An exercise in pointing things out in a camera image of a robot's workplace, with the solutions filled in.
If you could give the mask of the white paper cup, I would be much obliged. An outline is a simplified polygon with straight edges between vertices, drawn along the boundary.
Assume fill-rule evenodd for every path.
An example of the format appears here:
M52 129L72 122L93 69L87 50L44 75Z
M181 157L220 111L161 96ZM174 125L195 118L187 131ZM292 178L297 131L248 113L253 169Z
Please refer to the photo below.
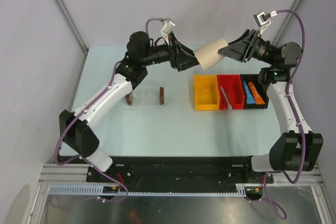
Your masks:
M194 55L204 71L219 63L225 57L218 53L228 46L225 39L219 39L194 50Z

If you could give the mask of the clear plastic tray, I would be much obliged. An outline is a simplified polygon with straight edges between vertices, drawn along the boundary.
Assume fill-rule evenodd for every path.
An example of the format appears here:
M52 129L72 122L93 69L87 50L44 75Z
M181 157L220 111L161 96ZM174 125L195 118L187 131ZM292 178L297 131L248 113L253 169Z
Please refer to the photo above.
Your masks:
M117 102L115 106L121 110L161 109L168 104L168 99L164 89L165 104L160 105L159 91L160 87L157 86L141 86L132 91L134 101L131 106L127 105L125 97Z

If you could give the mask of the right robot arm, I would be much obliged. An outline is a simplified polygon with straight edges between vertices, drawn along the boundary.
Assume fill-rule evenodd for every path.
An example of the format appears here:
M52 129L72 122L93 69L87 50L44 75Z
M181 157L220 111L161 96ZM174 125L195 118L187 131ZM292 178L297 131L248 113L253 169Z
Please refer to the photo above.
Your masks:
M248 29L218 53L239 62L254 58L269 64L260 70L258 83L273 104L281 136L269 153L251 157L251 164L242 169L243 179L254 183L261 172L311 171L322 149L323 137L305 121L289 82L291 70L297 67L303 53L301 47L296 42L273 46L262 39L259 31Z

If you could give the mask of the brown block with hole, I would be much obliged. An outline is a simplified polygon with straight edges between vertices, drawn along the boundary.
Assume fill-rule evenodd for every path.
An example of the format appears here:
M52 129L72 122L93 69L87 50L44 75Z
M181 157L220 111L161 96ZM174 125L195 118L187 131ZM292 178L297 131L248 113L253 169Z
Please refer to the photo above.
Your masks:
M128 94L125 96L125 100L126 100L126 102L127 102L127 105L131 106L131 105L133 104L133 101L134 101L133 92L128 93Z

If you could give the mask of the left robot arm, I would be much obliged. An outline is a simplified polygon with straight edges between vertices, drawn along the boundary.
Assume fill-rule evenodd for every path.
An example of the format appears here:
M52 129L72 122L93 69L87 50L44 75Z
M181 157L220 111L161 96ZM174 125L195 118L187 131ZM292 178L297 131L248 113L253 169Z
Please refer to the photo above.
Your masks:
M199 65L196 53L179 42L170 32L166 42L155 44L143 31L134 32L127 43L124 58L118 61L111 79L89 101L73 112L59 115L60 142L66 143L80 157L98 169L105 182L115 178L112 158L100 147L93 128L122 98L131 93L147 76L147 67L169 62L173 69L184 71Z

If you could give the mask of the brown wooden block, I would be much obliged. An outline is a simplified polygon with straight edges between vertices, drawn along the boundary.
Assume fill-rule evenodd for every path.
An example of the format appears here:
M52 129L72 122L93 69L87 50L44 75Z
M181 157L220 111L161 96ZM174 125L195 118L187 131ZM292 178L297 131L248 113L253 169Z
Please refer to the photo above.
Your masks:
M165 98L164 98L164 88L163 87L160 87L159 99L160 99L160 105L164 105L165 104Z

